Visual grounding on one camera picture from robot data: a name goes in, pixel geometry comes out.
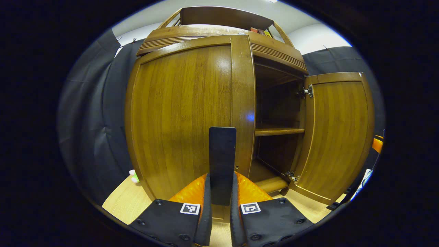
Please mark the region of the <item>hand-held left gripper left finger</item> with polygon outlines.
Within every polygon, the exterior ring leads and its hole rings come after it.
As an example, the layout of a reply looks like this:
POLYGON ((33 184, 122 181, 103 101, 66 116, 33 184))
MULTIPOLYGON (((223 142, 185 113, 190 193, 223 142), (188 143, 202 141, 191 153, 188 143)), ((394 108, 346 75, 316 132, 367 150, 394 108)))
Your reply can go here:
POLYGON ((210 245, 212 231, 210 174, 185 186, 169 200, 156 199, 130 227, 164 247, 210 245))

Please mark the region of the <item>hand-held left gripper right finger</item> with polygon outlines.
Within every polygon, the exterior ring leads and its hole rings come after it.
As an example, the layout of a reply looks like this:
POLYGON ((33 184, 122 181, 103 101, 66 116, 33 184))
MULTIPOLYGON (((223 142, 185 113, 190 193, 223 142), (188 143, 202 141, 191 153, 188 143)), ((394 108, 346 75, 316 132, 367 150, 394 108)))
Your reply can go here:
POLYGON ((313 225, 287 198, 273 199, 238 172, 233 174, 230 206, 234 247, 279 247, 313 225))

